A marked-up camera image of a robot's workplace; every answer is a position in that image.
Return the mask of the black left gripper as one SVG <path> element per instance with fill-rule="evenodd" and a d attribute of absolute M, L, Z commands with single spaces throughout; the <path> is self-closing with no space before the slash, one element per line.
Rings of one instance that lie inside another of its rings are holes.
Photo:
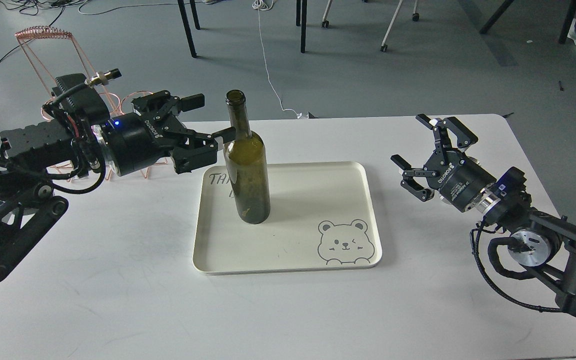
<path fill-rule="evenodd" d="M 177 174 L 211 166 L 217 153 L 236 137 L 235 127 L 214 133 L 192 129 L 172 132 L 164 137 L 164 127 L 181 112 L 205 106 L 205 95 L 197 93 L 178 97 L 170 93 L 153 93 L 131 101 L 134 112 L 112 118 L 102 125 L 106 160 L 118 174 L 125 176 L 152 166 L 161 158 L 171 157 Z"/>

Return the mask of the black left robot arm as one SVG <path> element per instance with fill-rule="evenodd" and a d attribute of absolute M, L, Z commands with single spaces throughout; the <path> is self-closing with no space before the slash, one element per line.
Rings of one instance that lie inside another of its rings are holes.
<path fill-rule="evenodd" d="M 118 176 L 171 158 L 178 174 L 210 166 L 233 141 L 229 127 L 208 134 L 188 129 L 181 112 L 199 109 L 199 93 L 178 97 L 162 90 L 132 101 L 133 112 L 111 116 L 96 86 L 121 77 L 119 69 L 91 77 L 59 76 L 43 111 L 52 117 L 0 133 L 0 282 L 66 213 L 55 191 L 86 194 L 98 188 L 110 167 Z"/>

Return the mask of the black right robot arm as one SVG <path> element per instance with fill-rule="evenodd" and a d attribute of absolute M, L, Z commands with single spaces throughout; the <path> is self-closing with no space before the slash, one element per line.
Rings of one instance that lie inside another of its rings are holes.
<path fill-rule="evenodd" d="M 391 161 L 402 170 L 401 186 L 419 200 L 435 192 L 460 212 L 476 209 L 482 221 L 470 231 L 471 252 L 482 277 L 503 298 L 526 309 L 576 317 L 576 225 L 531 204 L 523 171 L 510 167 L 500 178 L 481 167 L 466 149 L 478 141 L 456 117 L 416 119 L 434 136 L 434 150 L 420 168 L 400 155 Z M 538 280 L 555 294 L 555 307 L 528 304 L 506 294 L 489 277 L 480 258 L 480 237 L 489 227 L 503 233 L 490 240 L 487 257 L 494 271 L 512 280 Z"/>

